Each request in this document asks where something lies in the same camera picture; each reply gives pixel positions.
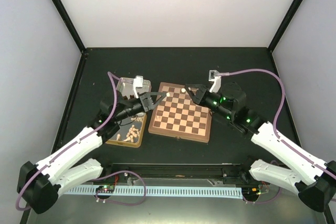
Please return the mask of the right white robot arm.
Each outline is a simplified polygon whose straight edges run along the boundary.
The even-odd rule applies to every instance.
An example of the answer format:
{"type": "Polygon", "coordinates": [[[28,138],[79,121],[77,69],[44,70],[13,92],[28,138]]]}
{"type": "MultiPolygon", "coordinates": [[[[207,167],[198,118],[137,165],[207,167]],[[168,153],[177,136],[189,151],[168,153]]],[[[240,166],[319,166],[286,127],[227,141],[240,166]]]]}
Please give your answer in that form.
{"type": "Polygon", "coordinates": [[[282,161],[285,167],[258,159],[238,171],[239,179],[274,184],[296,194],[310,209],[324,212],[335,196],[335,161],[326,162],[303,150],[274,129],[246,105],[246,93],[234,82],[225,84],[221,93],[201,84],[183,88],[192,101],[223,117],[233,128],[249,134],[251,141],[282,161]]]}

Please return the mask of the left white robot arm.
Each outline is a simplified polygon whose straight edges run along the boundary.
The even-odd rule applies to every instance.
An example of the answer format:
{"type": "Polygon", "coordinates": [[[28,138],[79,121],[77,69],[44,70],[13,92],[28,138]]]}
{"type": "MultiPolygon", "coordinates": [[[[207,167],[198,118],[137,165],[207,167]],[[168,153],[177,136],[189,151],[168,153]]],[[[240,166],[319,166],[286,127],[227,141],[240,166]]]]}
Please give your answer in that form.
{"type": "Polygon", "coordinates": [[[89,180],[108,181],[113,174],[111,166],[93,158],[81,165],[77,161],[111,139],[120,129],[120,121],[154,110],[168,96],[167,92],[144,92],[128,99],[117,90],[108,92],[96,117],[76,137],[36,164],[27,161],[21,166],[16,209],[42,214],[66,191],[89,180]],[[20,207],[21,199],[27,207],[20,207]]]}

